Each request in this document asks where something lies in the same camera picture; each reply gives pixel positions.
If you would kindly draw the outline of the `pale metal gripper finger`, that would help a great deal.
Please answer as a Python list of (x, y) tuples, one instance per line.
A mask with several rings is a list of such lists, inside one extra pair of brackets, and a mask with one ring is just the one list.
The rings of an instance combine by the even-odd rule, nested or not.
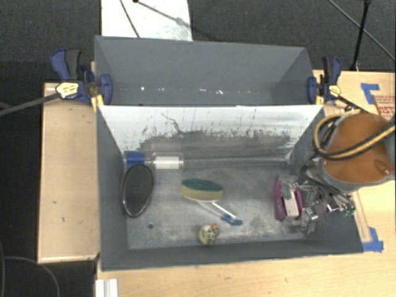
[(291, 225), (295, 228), (299, 228), (304, 235), (308, 235), (315, 231), (317, 221), (317, 213), (312, 210), (303, 210), (297, 219), (292, 220)]
[(295, 179), (280, 179), (281, 192), (295, 192), (300, 190), (300, 185)]

